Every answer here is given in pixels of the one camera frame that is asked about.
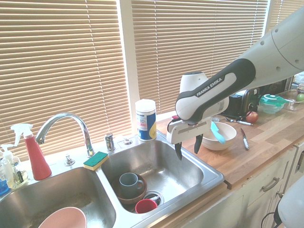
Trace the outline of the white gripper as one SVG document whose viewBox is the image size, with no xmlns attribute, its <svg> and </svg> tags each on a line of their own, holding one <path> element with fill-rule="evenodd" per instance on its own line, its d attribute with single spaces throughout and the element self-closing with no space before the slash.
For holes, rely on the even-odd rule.
<svg viewBox="0 0 304 228">
<path fill-rule="evenodd" d="M 210 130 L 211 119 L 205 118 L 199 121 L 197 124 L 189 125 L 183 120 L 172 120 L 167 126 L 166 140 L 174 144 L 175 151 L 179 160 L 182 160 L 182 143 L 188 139 L 196 137 L 194 144 L 194 153 L 197 154 L 200 150 L 200 146 L 203 139 L 203 134 Z"/>
</svg>

